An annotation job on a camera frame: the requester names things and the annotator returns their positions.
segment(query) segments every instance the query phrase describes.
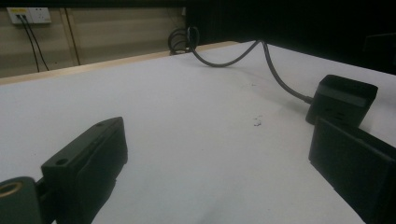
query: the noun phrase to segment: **white table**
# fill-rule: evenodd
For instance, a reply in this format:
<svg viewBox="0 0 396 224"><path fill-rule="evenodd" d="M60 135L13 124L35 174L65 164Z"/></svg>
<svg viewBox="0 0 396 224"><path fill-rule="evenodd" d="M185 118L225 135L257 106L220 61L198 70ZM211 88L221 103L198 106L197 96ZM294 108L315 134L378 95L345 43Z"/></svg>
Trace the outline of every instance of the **white table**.
<svg viewBox="0 0 396 224"><path fill-rule="evenodd" d="M226 62L251 43L202 55ZM396 77L270 46L293 89L328 74L378 86L361 127L396 146ZM0 180L40 165L122 116L129 161L93 223L362 223L308 160L309 105L283 91L262 47L229 68L192 54L0 86Z"/></svg>

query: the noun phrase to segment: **beige wall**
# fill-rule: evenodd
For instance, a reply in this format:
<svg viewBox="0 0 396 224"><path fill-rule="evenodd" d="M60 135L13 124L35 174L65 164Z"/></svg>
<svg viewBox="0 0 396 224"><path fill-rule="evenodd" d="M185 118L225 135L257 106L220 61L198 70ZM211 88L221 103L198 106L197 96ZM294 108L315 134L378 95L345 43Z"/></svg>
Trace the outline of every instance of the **beige wall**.
<svg viewBox="0 0 396 224"><path fill-rule="evenodd" d="M50 8L52 23L34 24L50 70L167 50L184 26L180 8ZM45 67L37 54L40 71ZM29 39L0 8L0 77L36 72Z"/></svg>

